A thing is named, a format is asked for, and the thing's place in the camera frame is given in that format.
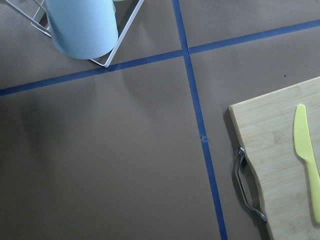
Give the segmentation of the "wooden cutting board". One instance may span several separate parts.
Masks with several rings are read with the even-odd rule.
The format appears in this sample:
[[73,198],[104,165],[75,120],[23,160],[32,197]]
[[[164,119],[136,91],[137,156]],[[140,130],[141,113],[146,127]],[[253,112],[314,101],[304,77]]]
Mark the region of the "wooden cutting board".
[[294,148],[296,107],[306,107],[311,144],[320,157],[320,80],[313,78],[229,107],[258,188],[272,240],[317,240],[306,163]]

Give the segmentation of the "light blue cup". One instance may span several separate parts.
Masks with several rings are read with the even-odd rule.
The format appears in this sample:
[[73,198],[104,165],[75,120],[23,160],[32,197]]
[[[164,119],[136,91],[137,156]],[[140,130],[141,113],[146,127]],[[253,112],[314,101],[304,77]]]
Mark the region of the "light blue cup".
[[52,42],[63,54],[89,60],[109,53],[118,41],[111,0],[46,0]]

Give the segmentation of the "yellow plastic knife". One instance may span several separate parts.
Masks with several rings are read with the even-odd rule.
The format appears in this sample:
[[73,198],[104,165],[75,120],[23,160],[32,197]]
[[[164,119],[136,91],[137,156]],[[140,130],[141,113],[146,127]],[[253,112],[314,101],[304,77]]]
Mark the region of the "yellow plastic knife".
[[306,106],[298,104],[293,120],[293,143],[298,157],[305,162],[314,220],[320,223],[320,175],[313,152]]

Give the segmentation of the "white cup rack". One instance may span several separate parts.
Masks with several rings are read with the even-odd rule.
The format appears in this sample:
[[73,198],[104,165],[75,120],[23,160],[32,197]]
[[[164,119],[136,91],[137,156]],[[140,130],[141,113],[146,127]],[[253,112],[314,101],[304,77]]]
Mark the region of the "white cup rack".
[[[116,11],[120,7],[121,1],[120,0],[112,0],[112,1],[114,4],[115,18],[116,18]],[[2,0],[0,3],[2,5],[9,6],[11,9],[19,13],[22,17],[30,21],[35,28],[45,33],[47,36],[51,37],[51,29],[49,27],[49,22],[47,18],[45,0],[34,1],[34,3],[38,6],[38,10],[34,15],[34,17],[30,17],[28,14],[26,14],[23,10],[21,10],[18,7],[18,4],[21,3],[21,1],[19,0]],[[132,22],[134,21],[137,13],[139,12],[142,4],[143,4],[142,0],[129,1],[128,12],[124,14],[123,20],[121,22],[117,22],[116,20],[116,25],[118,30],[118,40],[115,47],[107,54],[97,58],[91,58],[89,60],[91,60],[92,62],[104,68],[107,68],[110,65],[126,33],[128,32]]]

